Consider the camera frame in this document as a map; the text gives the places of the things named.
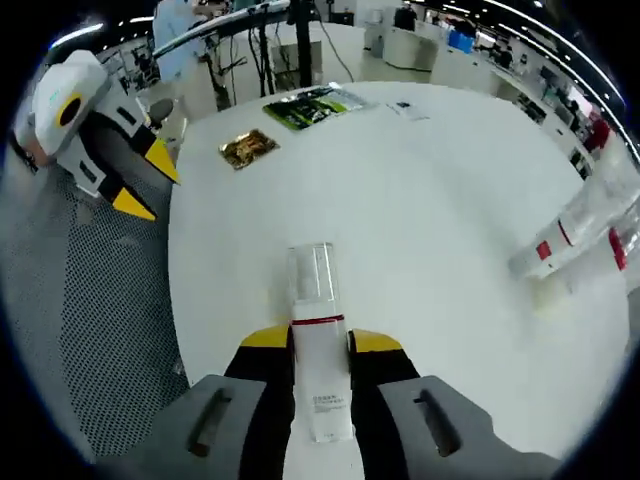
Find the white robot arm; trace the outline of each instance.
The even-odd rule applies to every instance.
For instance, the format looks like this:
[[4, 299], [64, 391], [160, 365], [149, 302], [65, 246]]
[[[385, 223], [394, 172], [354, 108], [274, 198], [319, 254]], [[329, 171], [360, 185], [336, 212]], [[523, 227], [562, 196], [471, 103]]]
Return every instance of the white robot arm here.
[[108, 125], [174, 183], [179, 182], [178, 172], [164, 142], [145, 125], [135, 100], [109, 79], [91, 52], [77, 50], [45, 73], [33, 95], [32, 114], [43, 151], [73, 174], [80, 189], [101, 195], [116, 210], [155, 220], [153, 210], [92, 147], [88, 134]]

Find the red stripe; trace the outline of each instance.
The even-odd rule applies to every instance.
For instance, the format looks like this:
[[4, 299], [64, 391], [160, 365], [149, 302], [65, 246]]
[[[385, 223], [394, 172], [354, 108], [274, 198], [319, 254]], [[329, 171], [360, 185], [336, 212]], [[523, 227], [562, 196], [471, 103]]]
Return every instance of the red stripe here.
[[310, 318], [309, 320], [292, 320], [291, 325], [318, 325], [320, 323], [333, 323], [344, 320], [344, 315], [336, 315], [335, 317]]
[[609, 230], [609, 245], [611, 245], [611, 249], [613, 250], [613, 257], [616, 259], [618, 269], [622, 271], [627, 268], [627, 255], [624, 253], [622, 242], [615, 228]]
[[560, 223], [560, 220], [558, 220], [558, 226], [560, 227], [560, 231], [562, 232], [562, 236], [564, 237], [564, 239], [567, 241], [570, 247], [573, 247], [573, 244], [571, 243], [571, 240], [569, 240], [569, 237], [567, 237], [567, 232], [564, 231], [564, 227], [562, 226], [562, 223]]

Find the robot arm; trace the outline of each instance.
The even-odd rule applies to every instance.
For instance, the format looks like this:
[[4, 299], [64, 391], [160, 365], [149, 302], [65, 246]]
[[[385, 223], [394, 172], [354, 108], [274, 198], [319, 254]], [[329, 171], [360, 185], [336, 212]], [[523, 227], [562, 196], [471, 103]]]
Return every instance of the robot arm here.
[[8, 142], [16, 155], [35, 173], [38, 167], [46, 165], [49, 159], [36, 139], [32, 101], [33, 91], [30, 91], [20, 102], [8, 135]]
[[[147, 439], [99, 468], [114, 479], [281, 480], [294, 349], [286, 325], [254, 332], [224, 376], [202, 379], [158, 415]], [[557, 469], [557, 460], [500, 440], [489, 414], [445, 382], [421, 378], [393, 338], [351, 330], [349, 361], [367, 480], [543, 480]]]
[[109, 79], [91, 52], [77, 50], [45, 73], [36, 87], [32, 112], [40, 147], [74, 176], [81, 190], [102, 196], [116, 210], [155, 220], [153, 210], [92, 145], [90, 133], [108, 126], [174, 183], [179, 182], [178, 172], [135, 100]]

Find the white round table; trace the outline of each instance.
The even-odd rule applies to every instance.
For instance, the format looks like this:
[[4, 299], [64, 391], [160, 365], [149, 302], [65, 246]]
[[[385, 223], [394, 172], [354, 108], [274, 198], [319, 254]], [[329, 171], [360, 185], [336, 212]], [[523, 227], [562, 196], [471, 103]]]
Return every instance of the white round table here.
[[[628, 339], [622, 275], [536, 316], [507, 259], [582, 185], [513, 105], [409, 83], [346, 88], [379, 102], [292, 132], [253, 101], [191, 125], [169, 226], [176, 333], [191, 384], [242, 339], [286, 323], [287, 248], [334, 244], [348, 328], [400, 341], [493, 417], [516, 449], [571, 449], [618, 379]], [[387, 102], [430, 119], [410, 122]], [[259, 128], [280, 144], [236, 172], [217, 149]]]

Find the gray mesh floor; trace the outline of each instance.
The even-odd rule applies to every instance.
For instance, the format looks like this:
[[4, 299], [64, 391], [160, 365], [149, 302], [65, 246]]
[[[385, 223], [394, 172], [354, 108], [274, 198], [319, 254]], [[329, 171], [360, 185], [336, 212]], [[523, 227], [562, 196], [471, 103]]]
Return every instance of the gray mesh floor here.
[[171, 185], [117, 135], [103, 136], [156, 222], [91, 199], [58, 167], [29, 177], [11, 155], [0, 191], [3, 301], [14, 339], [54, 420], [89, 459], [126, 452], [188, 388], [173, 372]]

